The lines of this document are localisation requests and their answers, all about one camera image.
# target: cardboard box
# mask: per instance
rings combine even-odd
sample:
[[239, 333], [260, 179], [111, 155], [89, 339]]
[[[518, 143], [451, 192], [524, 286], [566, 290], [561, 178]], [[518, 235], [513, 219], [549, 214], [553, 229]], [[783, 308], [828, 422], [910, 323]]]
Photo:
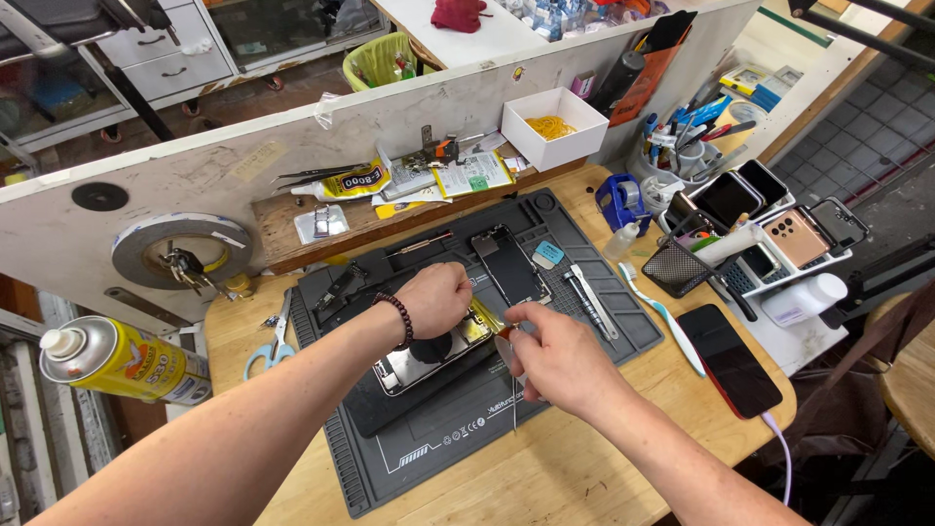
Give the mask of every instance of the cardboard box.
[[[546, 140], [524, 119], [557, 115], [575, 133]], [[525, 96], [503, 103], [501, 133], [538, 171], [585, 157], [600, 149], [608, 120], [567, 88]]]

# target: mesh pen holder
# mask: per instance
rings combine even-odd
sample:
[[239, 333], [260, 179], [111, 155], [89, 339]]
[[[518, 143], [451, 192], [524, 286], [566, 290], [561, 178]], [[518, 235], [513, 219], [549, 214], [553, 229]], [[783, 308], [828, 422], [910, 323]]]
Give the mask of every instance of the mesh pen holder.
[[729, 268], [740, 254], [735, 254], [717, 268], [712, 268], [692, 254], [688, 248], [679, 244], [676, 239], [679, 237], [677, 232], [682, 232], [695, 217], [707, 220], [714, 225], [714, 231], [720, 234], [727, 233], [727, 228], [711, 217], [705, 211], [696, 210], [672, 231], [662, 238], [659, 243], [659, 250], [646, 261], [643, 265], [642, 273], [653, 281], [659, 288], [666, 291], [667, 294], [675, 299], [688, 294], [693, 288], [707, 281], [714, 274], [722, 273], [722, 270]]

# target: light blue scissors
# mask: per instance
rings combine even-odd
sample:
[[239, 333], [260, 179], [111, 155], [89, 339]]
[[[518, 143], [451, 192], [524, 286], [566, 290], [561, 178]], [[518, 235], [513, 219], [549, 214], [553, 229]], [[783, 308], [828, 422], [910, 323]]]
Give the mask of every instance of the light blue scissors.
[[267, 370], [270, 367], [281, 362], [283, 358], [295, 356], [295, 349], [291, 345], [285, 342], [286, 326], [289, 324], [289, 304], [292, 301], [292, 288], [286, 290], [285, 300], [282, 302], [282, 308], [280, 309], [280, 320], [276, 322], [276, 337], [273, 338], [271, 343], [260, 346], [255, 353], [250, 355], [250, 358], [247, 360], [247, 366], [243, 368], [243, 381], [246, 382], [249, 379], [248, 373], [250, 372], [250, 366], [260, 357], [266, 358], [266, 365], [263, 367], [263, 370]]

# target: black silicone repair mat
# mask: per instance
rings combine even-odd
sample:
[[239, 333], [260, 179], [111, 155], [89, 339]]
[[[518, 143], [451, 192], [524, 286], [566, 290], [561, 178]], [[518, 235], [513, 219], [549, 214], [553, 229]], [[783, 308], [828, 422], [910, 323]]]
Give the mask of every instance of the black silicone repair mat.
[[[505, 199], [447, 225], [357, 257], [357, 264], [368, 272], [367, 278], [354, 278], [342, 296], [324, 313], [314, 313], [311, 307], [332, 280], [343, 272], [343, 267], [328, 267], [303, 277], [296, 288], [298, 294], [293, 294], [292, 307], [299, 343], [305, 347], [320, 338], [324, 333], [322, 325], [346, 302], [387, 288], [396, 290], [419, 269], [444, 261], [463, 263], [473, 284], [473, 294], [492, 311], [502, 315], [508, 305], [470, 245], [473, 236], [499, 224], [510, 228], [530, 256], [541, 241], [548, 241], [565, 252], [564, 259], [555, 268], [540, 269], [552, 292], [549, 305], [593, 329], [578, 298], [561, 277], [570, 265], [576, 263], [581, 267], [585, 279], [620, 332], [620, 338], [611, 344], [601, 340], [595, 329], [597, 339], [614, 363], [619, 365], [634, 358], [663, 340], [662, 332], [643, 311], [629, 288], [575, 225], [554, 194], [543, 189]], [[446, 230], [453, 233], [447, 240], [384, 259], [400, 247], [435, 237]], [[446, 367], [404, 392], [405, 395], [424, 389], [422, 393], [415, 393], [423, 395], [418, 399], [424, 402], [380, 428], [370, 438], [357, 431], [345, 402], [328, 418], [324, 432], [351, 517], [358, 518], [393, 500], [512, 431], [511, 378], [492, 347], [492, 342], [485, 343], [448, 366], [453, 367], [461, 361], [469, 363], [469, 368], [458, 372], [457, 376], [453, 373], [446, 376]], [[474, 359], [476, 357], [470, 356], [472, 353], [482, 358]], [[355, 389], [367, 389], [367, 382], [375, 383], [368, 375], [375, 377], [373, 371], [367, 371]], [[522, 386], [517, 384], [517, 388], [520, 390], [517, 395], [520, 401], [516, 406], [518, 423], [549, 408], [547, 404], [524, 402]], [[385, 396], [381, 392], [369, 392], [370, 396]]]

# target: hand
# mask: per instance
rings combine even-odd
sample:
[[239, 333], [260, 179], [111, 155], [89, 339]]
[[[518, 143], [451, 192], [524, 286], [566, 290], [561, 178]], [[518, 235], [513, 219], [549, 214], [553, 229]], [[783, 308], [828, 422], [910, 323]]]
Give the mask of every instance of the hand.
[[464, 265], [436, 263], [396, 292], [409, 312], [413, 338], [428, 340], [451, 330], [468, 313], [470, 281]]
[[523, 398], [535, 401], [539, 395], [584, 421], [590, 422], [600, 403], [620, 390], [636, 393], [624, 380], [601, 348], [590, 327], [559, 314], [535, 301], [510, 307], [504, 313], [507, 323], [530, 321], [532, 334], [513, 330], [513, 363], [510, 374], [525, 372], [528, 380]]

